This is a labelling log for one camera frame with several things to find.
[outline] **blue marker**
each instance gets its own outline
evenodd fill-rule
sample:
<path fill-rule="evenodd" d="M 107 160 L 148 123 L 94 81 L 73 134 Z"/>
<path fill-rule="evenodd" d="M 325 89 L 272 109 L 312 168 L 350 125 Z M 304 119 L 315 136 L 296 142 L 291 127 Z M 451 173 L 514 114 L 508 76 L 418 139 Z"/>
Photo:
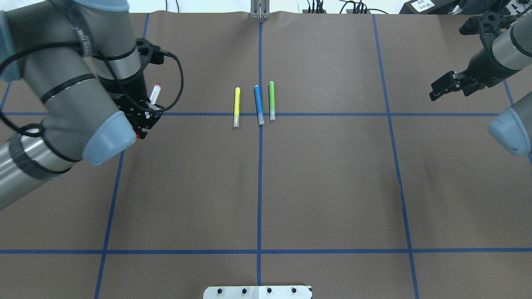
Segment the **blue marker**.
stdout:
<path fill-rule="evenodd" d="M 262 126 L 264 124 L 264 114 L 262 114 L 261 88 L 258 85 L 255 85 L 255 101 L 257 103 L 257 117 L 259 119 L 259 126 Z"/>

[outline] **green marker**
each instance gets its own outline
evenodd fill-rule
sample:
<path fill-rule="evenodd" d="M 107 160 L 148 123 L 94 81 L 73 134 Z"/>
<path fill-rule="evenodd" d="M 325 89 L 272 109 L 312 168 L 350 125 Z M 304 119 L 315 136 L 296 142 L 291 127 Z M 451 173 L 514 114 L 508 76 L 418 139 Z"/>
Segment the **green marker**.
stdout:
<path fill-rule="evenodd" d="M 275 120 L 275 83 L 270 81 L 270 120 Z"/>

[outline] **white bracket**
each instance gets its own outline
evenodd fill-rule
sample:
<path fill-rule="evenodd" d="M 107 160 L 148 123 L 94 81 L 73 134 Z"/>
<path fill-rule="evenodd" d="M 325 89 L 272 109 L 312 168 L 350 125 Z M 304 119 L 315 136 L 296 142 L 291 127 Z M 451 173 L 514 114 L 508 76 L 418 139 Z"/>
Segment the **white bracket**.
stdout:
<path fill-rule="evenodd" d="M 270 18 L 270 0 L 251 0 L 251 18 L 267 20 Z"/>
<path fill-rule="evenodd" d="M 208 287 L 203 299 L 312 299 L 311 286 Z"/>

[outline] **gray robotic arm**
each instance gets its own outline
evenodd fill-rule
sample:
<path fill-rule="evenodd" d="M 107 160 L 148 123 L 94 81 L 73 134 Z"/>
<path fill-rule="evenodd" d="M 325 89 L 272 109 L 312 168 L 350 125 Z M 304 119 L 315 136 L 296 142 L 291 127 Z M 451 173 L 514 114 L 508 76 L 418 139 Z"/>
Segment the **gray robotic arm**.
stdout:
<path fill-rule="evenodd" d="M 448 72 L 432 84 L 432 101 L 462 90 L 469 96 L 484 87 L 493 87 L 532 63 L 532 14 L 503 17 L 486 12 L 470 18 L 460 33 L 480 34 L 484 49 L 461 72 Z M 513 155 L 532 151 L 532 93 L 515 103 L 488 125 L 489 133 Z"/>
<path fill-rule="evenodd" d="M 181 65 L 135 39 L 128 9 L 126 0 L 51 0 L 0 12 L 2 79 L 23 78 L 49 111 L 22 128 L 2 116 L 16 133 L 0 146 L 0 210 L 81 160 L 100 165 L 144 139 L 177 102 L 182 82 L 170 107 L 149 103 L 146 65 L 164 56 Z M 7 65 L 16 53 L 26 55 Z M 88 56 L 98 78 L 82 59 Z"/>

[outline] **marker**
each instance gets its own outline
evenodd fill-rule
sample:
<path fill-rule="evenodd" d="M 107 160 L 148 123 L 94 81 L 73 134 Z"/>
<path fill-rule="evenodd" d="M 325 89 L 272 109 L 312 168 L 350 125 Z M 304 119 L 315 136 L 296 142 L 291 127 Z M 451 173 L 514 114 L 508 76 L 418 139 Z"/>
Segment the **marker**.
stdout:
<path fill-rule="evenodd" d="M 240 87 L 235 88 L 235 112 L 233 113 L 233 127 L 238 128 L 240 119 Z"/>
<path fill-rule="evenodd" d="M 264 114 L 262 114 L 261 89 L 258 85 L 255 85 L 255 101 L 257 103 L 257 118 L 259 119 L 259 126 L 262 126 L 264 124 Z"/>
<path fill-rule="evenodd" d="M 270 81 L 270 120 L 275 120 L 275 83 Z"/>
<path fill-rule="evenodd" d="M 149 96 L 149 102 L 152 105 L 155 105 L 157 102 L 157 98 L 159 97 L 159 93 L 161 92 L 161 85 L 159 83 L 155 84 L 153 86 L 152 94 Z M 149 118 L 149 112 L 144 112 L 144 115 L 146 116 L 146 119 Z"/>

